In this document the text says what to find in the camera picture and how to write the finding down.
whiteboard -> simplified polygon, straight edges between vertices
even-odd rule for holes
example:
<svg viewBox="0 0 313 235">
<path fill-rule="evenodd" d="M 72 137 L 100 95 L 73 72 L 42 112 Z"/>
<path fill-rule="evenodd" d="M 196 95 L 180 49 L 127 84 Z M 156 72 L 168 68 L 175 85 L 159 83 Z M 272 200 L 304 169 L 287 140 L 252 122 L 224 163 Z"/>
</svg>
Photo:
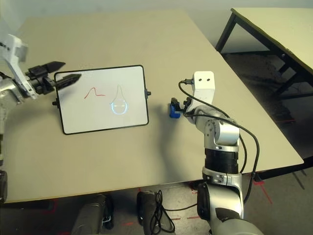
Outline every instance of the whiteboard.
<svg viewBox="0 0 313 235">
<path fill-rule="evenodd" d="M 148 124 L 141 65 L 57 72 L 54 79 L 69 74 L 81 77 L 73 85 L 57 90 L 65 134 Z"/>
</svg>

red squiggle line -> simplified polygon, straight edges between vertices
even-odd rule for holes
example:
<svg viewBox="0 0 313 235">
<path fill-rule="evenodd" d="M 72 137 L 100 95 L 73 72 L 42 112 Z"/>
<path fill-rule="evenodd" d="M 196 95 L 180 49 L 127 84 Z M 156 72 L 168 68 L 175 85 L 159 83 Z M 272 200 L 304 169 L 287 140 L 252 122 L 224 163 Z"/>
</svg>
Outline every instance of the red squiggle line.
<svg viewBox="0 0 313 235">
<path fill-rule="evenodd" d="M 89 95 L 89 93 L 90 93 L 91 90 L 94 90 L 94 94 L 95 94 L 96 96 L 105 96 L 105 94 L 97 94 L 96 88 L 95 88 L 95 87 L 92 87 L 92 88 L 88 91 L 88 93 L 87 93 L 87 95 L 84 97 L 84 99 L 86 99 L 86 98 L 88 97 L 88 95 Z"/>
</svg>

floor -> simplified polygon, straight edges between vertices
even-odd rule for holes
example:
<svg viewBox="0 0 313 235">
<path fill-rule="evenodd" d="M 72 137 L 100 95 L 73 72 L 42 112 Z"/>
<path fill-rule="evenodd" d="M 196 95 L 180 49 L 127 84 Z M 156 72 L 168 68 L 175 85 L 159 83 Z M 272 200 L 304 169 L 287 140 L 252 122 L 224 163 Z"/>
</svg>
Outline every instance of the floor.
<svg viewBox="0 0 313 235">
<path fill-rule="evenodd" d="M 281 66 L 282 62 L 276 57 L 270 56 L 268 60 L 277 68 Z M 287 71 L 285 78 L 291 74 L 292 71 Z M 295 85 L 295 89 L 290 89 L 288 92 L 307 90 L 311 88 L 306 84 L 300 84 Z M 282 132 L 303 158 L 311 156 L 313 126 L 310 123 L 313 119 L 313 97 L 286 100 L 284 105 L 290 110 L 296 123 L 282 127 Z M 302 172 L 295 174 L 304 189 L 293 174 L 267 179 L 253 186 L 251 197 L 245 205 L 245 219 L 255 224 L 264 234 L 312 234 L 313 168 L 306 169 L 306 175 Z M 247 184 L 248 175 L 245 175 L 244 192 Z M 197 201 L 197 193 L 191 190 L 187 183 L 152 186 L 140 190 L 158 191 L 159 189 L 163 192 L 163 205 L 168 209 L 183 208 Z M 143 234 L 136 215 L 138 191 L 138 188 L 134 188 L 112 192 L 115 204 L 115 226 L 110 231 L 103 230 L 103 234 Z M 2 209 L 0 213 L 2 234 L 69 234 L 79 209 L 91 197 L 93 195 L 57 199 L 56 208 L 52 211 Z M 169 215 L 174 219 L 178 235 L 208 234 L 209 226 L 198 218 L 195 207 L 185 211 L 169 212 Z"/>
</svg>

wall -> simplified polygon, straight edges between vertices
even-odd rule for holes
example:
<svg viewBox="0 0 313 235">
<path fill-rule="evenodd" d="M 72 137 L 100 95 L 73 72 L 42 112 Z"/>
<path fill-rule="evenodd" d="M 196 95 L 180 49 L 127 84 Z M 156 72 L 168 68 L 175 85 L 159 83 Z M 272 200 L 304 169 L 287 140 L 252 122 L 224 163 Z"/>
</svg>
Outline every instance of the wall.
<svg viewBox="0 0 313 235">
<path fill-rule="evenodd" d="M 232 7 L 313 7 L 312 0 L 10 0 L 14 30 L 27 17 L 74 13 L 183 8 L 211 44 L 215 45 Z M 239 26 L 235 27 L 224 51 L 266 49 Z"/>
</svg>

beige table surface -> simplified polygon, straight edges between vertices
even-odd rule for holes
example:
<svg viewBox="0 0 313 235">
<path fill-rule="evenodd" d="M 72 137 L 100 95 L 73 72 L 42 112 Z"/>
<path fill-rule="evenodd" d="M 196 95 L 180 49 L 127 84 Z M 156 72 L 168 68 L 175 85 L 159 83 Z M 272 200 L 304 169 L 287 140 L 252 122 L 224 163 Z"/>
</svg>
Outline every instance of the beige table surface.
<svg viewBox="0 0 313 235">
<path fill-rule="evenodd" d="M 313 8 L 233 8 L 231 11 L 313 74 Z"/>
<path fill-rule="evenodd" d="M 29 45 L 25 70 L 54 60 L 66 62 L 63 71 L 142 64 L 152 95 L 147 126 L 70 136 L 51 105 L 55 93 L 17 107 L 4 139 L 8 202 L 200 179 L 203 134 L 185 118 L 169 118 L 168 103 L 172 97 L 182 102 L 178 82 L 201 70 L 215 74 L 214 104 L 258 137 L 258 170 L 303 163 L 183 11 L 30 18 L 18 36 Z M 245 133 L 243 138 L 249 172 L 255 144 Z M 240 167 L 243 154 L 241 148 Z"/>
</svg>

